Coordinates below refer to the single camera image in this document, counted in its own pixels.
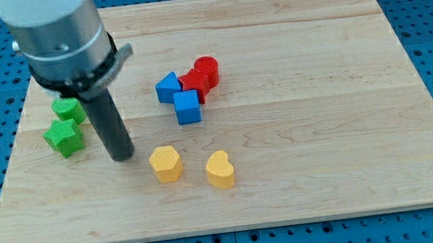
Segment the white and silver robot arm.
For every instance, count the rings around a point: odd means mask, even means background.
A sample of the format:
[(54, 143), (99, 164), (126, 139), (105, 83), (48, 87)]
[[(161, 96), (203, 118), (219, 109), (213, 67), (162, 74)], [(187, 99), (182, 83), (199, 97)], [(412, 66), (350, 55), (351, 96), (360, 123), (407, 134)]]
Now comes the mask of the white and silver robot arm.
[(94, 99), (132, 55), (115, 46), (93, 0), (0, 0), (0, 18), (35, 81), (61, 98)]

